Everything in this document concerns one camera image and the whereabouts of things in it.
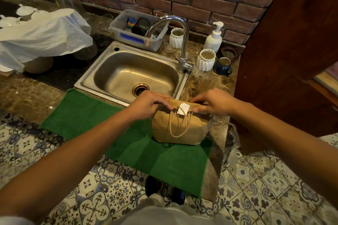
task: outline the white pump bottle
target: white pump bottle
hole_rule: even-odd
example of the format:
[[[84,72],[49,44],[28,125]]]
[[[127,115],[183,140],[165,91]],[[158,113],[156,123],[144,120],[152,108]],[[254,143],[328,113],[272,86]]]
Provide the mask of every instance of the white pump bottle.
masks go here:
[[[212,34],[206,38],[203,49],[211,49],[214,52],[218,52],[218,49],[222,44],[221,28],[224,24],[221,21],[214,22],[213,24],[216,25],[216,29],[214,29]]]

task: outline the person's left arm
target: person's left arm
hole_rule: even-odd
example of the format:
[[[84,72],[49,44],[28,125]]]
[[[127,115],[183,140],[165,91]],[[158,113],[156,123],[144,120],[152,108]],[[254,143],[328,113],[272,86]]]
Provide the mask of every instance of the person's left arm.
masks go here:
[[[105,150],[136,120],[152,116],[170,96],[144,91],[129,107],[64,143],[0,190],[0,217],[17,216],[40,224],[87,175]]]

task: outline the blue mug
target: blue mug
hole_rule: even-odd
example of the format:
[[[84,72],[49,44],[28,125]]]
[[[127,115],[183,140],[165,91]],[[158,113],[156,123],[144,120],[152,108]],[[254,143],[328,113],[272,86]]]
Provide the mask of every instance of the blue mug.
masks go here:
[[[217,75],[230,76],[232,73],[231,60],[227,57],[222,57],[215,62],[213,70]]]

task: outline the sink basin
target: sink basin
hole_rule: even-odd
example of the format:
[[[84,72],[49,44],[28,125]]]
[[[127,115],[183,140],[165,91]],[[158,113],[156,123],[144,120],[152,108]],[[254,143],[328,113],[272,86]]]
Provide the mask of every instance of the sink basin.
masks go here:
[[[188,73],[178,61],[114,41],[75,83],[75,88],[128,106],[144,90],[179,99]]]

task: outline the hand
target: hand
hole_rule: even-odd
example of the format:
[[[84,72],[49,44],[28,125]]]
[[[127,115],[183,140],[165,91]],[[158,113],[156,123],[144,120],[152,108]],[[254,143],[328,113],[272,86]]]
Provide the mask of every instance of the hand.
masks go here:
[[[191,100],[191,102],[199,103],[204,103],[205,101],[208,105],[197,107],[193,109],[192,112],[220,116],[234,116],[236,107],[241,103],[240,100],[217,88],[197,95]]]
[[[133,118],[133,120],[142,120],[151,117],[155,114],[158,105],[155,102],[160,102],[167,106],[169,110],[173,110],[173,107],[166,101],[166,99],[173,99],[171,96],[151,92],[143,91],[127,108],[126,112]]]

